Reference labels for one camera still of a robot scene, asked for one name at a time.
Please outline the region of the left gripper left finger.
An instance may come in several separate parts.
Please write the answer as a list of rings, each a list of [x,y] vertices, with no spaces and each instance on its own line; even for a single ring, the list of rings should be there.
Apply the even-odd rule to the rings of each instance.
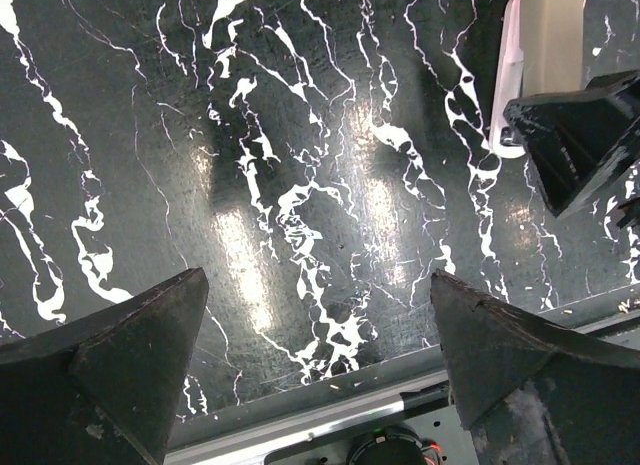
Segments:
[[[2,346],[2,463],[163,463],[208,292],[187,269]]]

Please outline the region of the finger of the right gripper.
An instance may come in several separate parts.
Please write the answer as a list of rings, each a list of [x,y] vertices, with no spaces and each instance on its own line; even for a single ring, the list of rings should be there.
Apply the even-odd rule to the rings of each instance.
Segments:
[[[600,198],[639,160],[637,70],[595,77],[581,91],[513,99],[503,116],[556,218]]]

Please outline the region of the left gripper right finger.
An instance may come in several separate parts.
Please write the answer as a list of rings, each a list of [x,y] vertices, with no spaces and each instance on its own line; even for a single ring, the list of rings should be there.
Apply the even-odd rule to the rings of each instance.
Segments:
[[[479,463],[638,463],[638,351],[442,270],[430,292],[453,401]]]

